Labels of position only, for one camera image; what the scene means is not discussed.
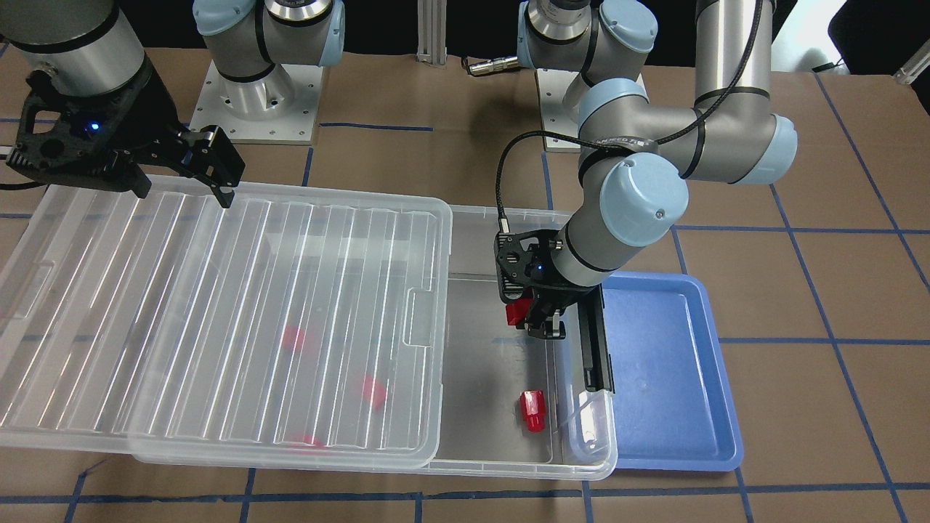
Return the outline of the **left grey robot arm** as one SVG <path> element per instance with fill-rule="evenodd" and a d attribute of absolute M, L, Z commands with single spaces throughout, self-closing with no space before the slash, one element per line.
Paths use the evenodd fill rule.
<path fill-rule="evenodd" d="M 564 338 L 562 315 L 680 219 L 687 183 L 770 185 L 793 165 L 793 122 L 771 109 L 774 1 L 695 4 L 695 99 L 655 104 L 638 79 L 658 21 L 638 1 L 525 1 L 517 62 L 571 70 L 582 92 L 577 136 L 583 202 L 560 230 L 515 234 L 498 162 L 495 258 L 507 322 L 542 340 Z"/>

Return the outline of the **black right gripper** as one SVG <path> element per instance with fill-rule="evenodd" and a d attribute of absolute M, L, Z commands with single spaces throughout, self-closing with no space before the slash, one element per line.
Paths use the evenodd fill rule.
<path fill-rule="evenodd" d="M 143 166 L 156 165 L 196 179 L 230 208 L 246 163 L 225 131 L 210 125 L 189 130 L 149 59 L 125 85 L 91 97 L 67 96 L 49 62 L 26 81 L 17 136 L 7 165 L 40 185 L 149 195 Z"/>

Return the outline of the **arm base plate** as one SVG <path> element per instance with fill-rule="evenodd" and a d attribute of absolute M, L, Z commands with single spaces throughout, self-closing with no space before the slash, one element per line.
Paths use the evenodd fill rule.
<path fill-rule="evenodd" d="M 590 87 L 572 70 L 541 68 L 535 78 L 545 132 L 577 138 L 579 100 Z"/>
<path fill-rule="evenodd" d="M 235 145 L 310 146 L 326 72 L 285 64 L 258 81 L 237 83 L 210 63 L 190 128 L 218 126 Z"/>

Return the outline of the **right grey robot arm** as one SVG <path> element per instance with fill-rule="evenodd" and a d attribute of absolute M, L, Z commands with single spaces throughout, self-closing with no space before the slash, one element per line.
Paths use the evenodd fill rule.
<path fill-rule="evenodd" d="M 335 66 L 344 49 L 342 1 L 195 1 L 192 14 L 223 103 L 243 120 L 293 104 L 286 66 Z M 146 198 L 143 166 L 163 166 L 202 182 L 222 208 L 233 204 L 246 164 L 229 133 L 183 125 L 116 1 L 4 1 L 2 36 L 32 68 L 15 141 L 2 149 L 24 182 L 4 191 L 59 185 Z"/>

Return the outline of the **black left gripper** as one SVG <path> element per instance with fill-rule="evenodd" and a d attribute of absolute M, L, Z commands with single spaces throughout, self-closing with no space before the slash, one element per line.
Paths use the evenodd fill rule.
<path fill-rule="evenodd" d="M 595 288 L 572 283 L 558 271 L 554 255 L 563 251 L 567 245 L 555 230 L 501 230 L 495 236 L 499 298 L 503 304 L 520 298 L 520 328 L 539 340 L 564 340 L 562 314 Z"/>

